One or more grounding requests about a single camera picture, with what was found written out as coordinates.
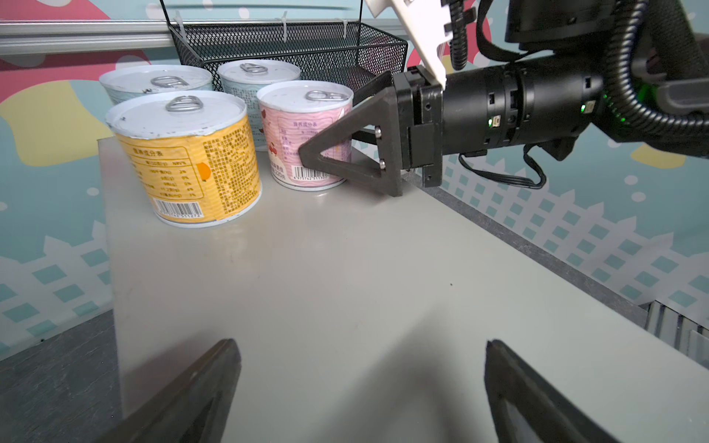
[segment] barcode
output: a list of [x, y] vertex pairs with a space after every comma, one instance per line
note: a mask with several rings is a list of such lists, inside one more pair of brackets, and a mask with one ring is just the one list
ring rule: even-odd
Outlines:
[[327, 172], [320, 172], [308, 169], [304, 166], [293, 166], [293, 178], [295, 180], [326, 180], [330, 178]]
[[204, 214], [202, 213], [202, 208], [199, 207], [199, 203], [172, 203], [171, 201], [163, 201], [154, 198], [155, 204], [157, 205], [157, 210], [162, 215], [168, 215], [169, 217], [175, 218], [202, 218]]

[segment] can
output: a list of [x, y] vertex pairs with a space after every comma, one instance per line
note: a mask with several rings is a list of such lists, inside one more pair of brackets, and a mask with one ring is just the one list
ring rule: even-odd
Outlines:
[[301, 68], [278, 60], [237, 60], [221, 65], [217, 73], [224, 92], [246, 102], [256, 151], [266, 152], [266, 137], [256, 93], [269, 84], [300, 79]]
[[106, 123], [133, 163], [158, 218], [181, 228], [233, 220], [261, 197], [246, 103], [214, 91], [124, 101]]
[[[296, 80], [276, 83], [257, 97], [268, 143], [271, 173], [283, 186], [299, 191], [322, 191], [344, 179], [303, 166], [300, 146], [352, 110], [354, 93], [330, 82]], [[323, 152], [323, 156], [349, 162], [352, 138]]]
[[116, 69], [99, 77], [114, 105], [146, 94], [211, 91], [212, 74], [184, 65], [141, 65]]

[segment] light blue can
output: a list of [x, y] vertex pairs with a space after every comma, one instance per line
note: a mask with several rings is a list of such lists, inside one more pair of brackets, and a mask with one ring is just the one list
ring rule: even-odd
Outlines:
[[256, 93], [269, 84], [300, 79], [301, 69], [291, 63], [278, 60], [237, 60], [221, 65], [217, 73], [224, 92], [246, 102], [256, 151], [267, 151]]
[[117, 69], [99, 77], [114, 105], [147, 94], [211, 91], [212, 74], [186, 65], [141, 65]]

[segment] white picket fence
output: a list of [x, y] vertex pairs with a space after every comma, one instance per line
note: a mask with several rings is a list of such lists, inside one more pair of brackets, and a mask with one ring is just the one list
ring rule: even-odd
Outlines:
[[[364, 154], [376, 158], [376, 147], [363, 143], [357, 143], [355, 146], [363, 151]], [[480, 159], [474, 161], [474, 164], [478, 168], [506, 174], [504, 159], [495, 165], [490, 165], [483, 160], [483, 157], [480, 157]], [[475, 206], [475, 203], [477, 203], [475, 207], [488, 217], [523, 236], [534, 245], [545, 249], [555, 257], [569, 263], [584, 274], [591, 276], [633, 303], [641, 305], [657, 300], [703, 327], [709, 327], [709, 294], [689, 284], [698, 276], [709, 276], [709, 252], [685, 257], [671, 250], [672, 233], [645, 238], [635, 232], [636, 217], [621, 220], [617, 223], [611, 222], [603, 218], [603, 203], [584, 209], [574, 204], [574, 191], [555, 196], [549, 192], [548, 182], [544, 188], [531, 191], [527, 200], [525, 200], [519, 197], [520, 188], [509, 186], [504, 189], [492, 181], [467, 171], [457, 160], [451, 162], [448, 157], [445, 157], [443, 170], [445, 171], [447, 168], [451, 168], [453, 172], [451, 176], [443, 176], [443, 179], [449, 185], [447, 189], [445, 186], [442, 186], [442, 188], [459, 200], [471, 206]], [[467, 178], [465, 185], [460, 181], [461, 175]], [[525, 176], [525, 170], [522, 169], [516, 175]], [[482, 193], [476, 191], [476, 188], [481, 190], [478, 185], [484, 186]], [[544, 200], [553, 204], [553, 208], [548, 212], [540, 208]], [[521, 206], [519, 214], [512, 211], [512, 207], [515, 204], [517, 205], [515, 208], [518, 211]], [[544, 204], [545, 208], [550, 206], [549, 203]], [[569, 223], [569, 221], [564, 219], [567, 212], [576, 214], [579, 217], [575, 224]], [[541, 226], [537, 226], [532, 222], [532, 218], [534, 218], [539, 223], [539, 217], [544, 218]], [[573, 216], [567, 217], [567, 220], [573, 221], [573, 219], [575, 219]], [[591, 234], [594, 226], [601, 228], [596, 228], [593, 230], [594, 232], [605, 232], [603, 230], [607, 230], [608, 233], [602, 239], [594, 237]], [[565, 238], [562, 239], [554, 235], [553, 232], [557, 227], [568, 231]], [[587, 252], [579, 249], [579, 244], [582, 240], [593, 245], [594, 248], [592, 250], [586, 248]], [[640, 248], [634, 254], [621, 250], [620, 246], [626, 240], [635, 243]], [[608, 260], [610, 255], [623, 260], [625, 263], [615, 269], [606, 264], [606, 260]], [[660, 257], [665, 257], [677, 263], [677, 267], [669, 273], [653, 267], [652, 264]], [[647, 273], [650, 276], [641, 275], [641, 273]], [[649, 283], [655, 279], [657, 279], [657, 282], [650, 287], [641, 282]], [[627, 287], [633, 288], [641, 294], [631, 298], [626, 294], [630, 293], [635, 296], [637, 292], [629, 291]], [[683, 291], [694, 297], [696, 301], [688, 306], [680, 305], [669, 298], [676, 291]]]
[[[91, 236], [93, 240], [77, 246], [71, 246], [52, 237], [45, 237], [45, 256], [27, 263], [21, 264], [16, 260], [0, 257], [0, 284], [6, 284], [18, 294], [0, 302], [0, 342], [10, 347], [9, 351], [6, 350], [0, 354], [0, 359], [7, 358], [41, 340], [111, 309], [113, 301], [111, 287], [98, 277], [99, 274], [108, 271], [108, 262], [91, 267], [82, 259], [82, 255], [88, 252], [97, 249], [106, 251], [106, 226], [94, 222]], [[32, 274], [52, 265], [57, 265], [66, 276], [48, 284], [42, 284]], [[78, 285], [84, 295], [65, 303], [54, 294], [55, 291], [72, 284]], [[94, 302], [98, 309], [82, 316], [73, 311], [77, 306], [84, 305], [89, 301]], [[24, 303], [29, 303], [39, 313], [18, 323], [1, 314]], [[46, 320], [51, 321], [57, 327], [37, 337], [27, 331], [28, 327]]]

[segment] wall mural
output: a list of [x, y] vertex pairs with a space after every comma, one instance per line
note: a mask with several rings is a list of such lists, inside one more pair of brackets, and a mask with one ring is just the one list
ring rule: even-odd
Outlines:
[[[276, 18], [283, 6], [180, 2], [183, 18]], [[470, 7], [475, 2], [468, 0]], [[505, 1], [484, 32], [504, 45]], [[356, 18], [359, 2], [310, 0], [289, 18]], [[696, 31], [709, 5], [687, 0]], [[364, 9], [364, 17], [370, 18]], [[395, 18], [386, 11], [381, 18]], [[2, 2], [0, 19], [161, 19], [155, 0]], [[410, 46], [408, 65], [420, 62]], [[444, 63], [450, 69], [446, 48]], [[0, 59], [0, 359], [111, 307], [96, 139], [111, 132], [98, 78], [119, 67], [179, 63], [174, 50], [26, 55]], [[469, 68], [491, 62], [469, 32]], [[376, 158], [372, 146], [356, 146]], [[506, 188], [444, 160], [443, 188], [607, 287], [653, 299], [709, 327], [709, 162], [619, 145], [590, 128], [564, 162], [535, 155], [549, 182]], [[493, 150], [476, 167], [532, 176], [521, 148]], [[594, 181], [601, 176], [602, 181]]]

